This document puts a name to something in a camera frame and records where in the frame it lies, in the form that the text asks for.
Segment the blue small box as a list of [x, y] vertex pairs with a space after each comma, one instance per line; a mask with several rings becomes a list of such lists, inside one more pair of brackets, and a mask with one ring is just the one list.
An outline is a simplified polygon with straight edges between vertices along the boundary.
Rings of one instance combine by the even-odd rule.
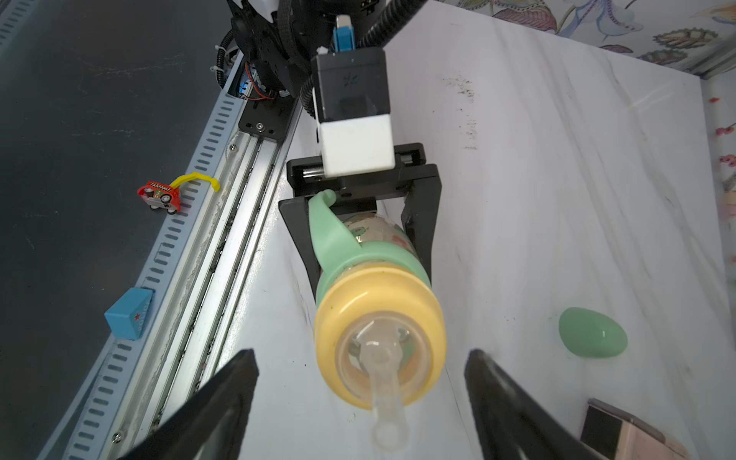
[[105, 320], [113, 337], [124, 340], [140, 339], [151, 299], [153, 291], [141, 287], [132, 287], [121, 296], [105, 312]]

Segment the clear printed baby bottle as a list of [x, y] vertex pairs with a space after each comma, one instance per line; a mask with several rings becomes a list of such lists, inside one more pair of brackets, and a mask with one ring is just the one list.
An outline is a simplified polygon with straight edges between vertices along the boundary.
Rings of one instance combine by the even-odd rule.
[[376, 212], [354, 215], [343, 224], [359, 243], [392, 243], [417, 258], [417, 252], [406, 232]]

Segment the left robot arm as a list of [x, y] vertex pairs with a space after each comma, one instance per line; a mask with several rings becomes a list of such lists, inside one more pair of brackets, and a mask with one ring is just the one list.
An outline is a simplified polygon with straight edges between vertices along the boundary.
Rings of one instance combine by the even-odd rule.
[[419, 1], [232, 1], [224, 40], [243, 56], [239, 128], [282, 143], [302, 108], [319, 153], [287, 163], [279, 211], [321, 299], [368, 262], [431, 280], [442, 183], [420, 144], [396, 145], [385, 46]]

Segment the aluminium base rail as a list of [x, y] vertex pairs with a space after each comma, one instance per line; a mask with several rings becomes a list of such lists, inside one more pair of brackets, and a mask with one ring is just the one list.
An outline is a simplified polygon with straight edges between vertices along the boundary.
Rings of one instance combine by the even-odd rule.
[[256, 103], [218, 97], [182, 188], [137, 280], [151, 289], [140, 339], [111, 337], [41, 451], [112, 459], [141, 442], [216, 370], [301, 108], [274, 124]]

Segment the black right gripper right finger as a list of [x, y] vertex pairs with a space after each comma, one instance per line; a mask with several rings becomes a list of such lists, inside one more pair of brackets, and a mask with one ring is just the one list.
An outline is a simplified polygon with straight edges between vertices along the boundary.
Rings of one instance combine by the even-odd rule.
[[496, 362], [480, 349], [469, 353], [464, 377], [485, 459], [595, 459]]

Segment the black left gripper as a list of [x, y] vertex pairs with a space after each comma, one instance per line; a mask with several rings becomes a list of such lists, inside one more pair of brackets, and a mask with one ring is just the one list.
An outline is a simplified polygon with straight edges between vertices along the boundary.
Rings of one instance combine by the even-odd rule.
[[438, 167], [427, 162], [422, 144], [396, 146], [394, 166], [389, 169], [342, 176], [329, 176], [320, 156], [293, 159], [287, 161], [287, 182], [295, 198], [281, 200], [278, 209], [301, 257], [314, 298], [322, 269], [312, 247], [309, 204], [305, 197], [322, 191], [335, 192], [339, 201], [404, 197], [404, 233], [424, 269], [431, 270], [442, 183]]

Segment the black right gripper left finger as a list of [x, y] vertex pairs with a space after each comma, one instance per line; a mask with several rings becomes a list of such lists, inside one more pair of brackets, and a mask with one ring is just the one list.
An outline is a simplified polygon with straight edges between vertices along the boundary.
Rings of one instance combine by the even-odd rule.
[[241, 350], [124, 458], [239, 458], [258, 377], [254, 351]]

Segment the yellow bottle collar with nipple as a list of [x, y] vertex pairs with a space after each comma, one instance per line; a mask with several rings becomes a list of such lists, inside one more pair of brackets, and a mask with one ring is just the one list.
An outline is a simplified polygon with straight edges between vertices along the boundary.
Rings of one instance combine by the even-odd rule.
[[325, 383], [372, 412], [380, 449], [401, 450], [410, 437], [406, 407], [431, 391], [447, 357], [444, 316], [431, 288], [398, 266], [359, 264], [324, 294], [314, 338]]

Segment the green egg-shaped cap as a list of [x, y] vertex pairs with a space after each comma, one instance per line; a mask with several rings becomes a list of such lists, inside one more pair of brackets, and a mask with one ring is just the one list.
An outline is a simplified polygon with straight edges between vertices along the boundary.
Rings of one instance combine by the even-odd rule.
[[628, 335], [613, 319], [582, 308], [566, 309], [559, 319], [565, 348], [580, 358], [614, 358], [628, 347]]

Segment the pink toy block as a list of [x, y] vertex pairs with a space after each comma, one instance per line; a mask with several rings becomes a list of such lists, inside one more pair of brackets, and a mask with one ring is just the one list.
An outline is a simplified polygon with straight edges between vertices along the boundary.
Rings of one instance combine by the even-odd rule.
[[589, 399], [580, 437], [601, 459], [690, 459], [676, 438], [611, 404]]

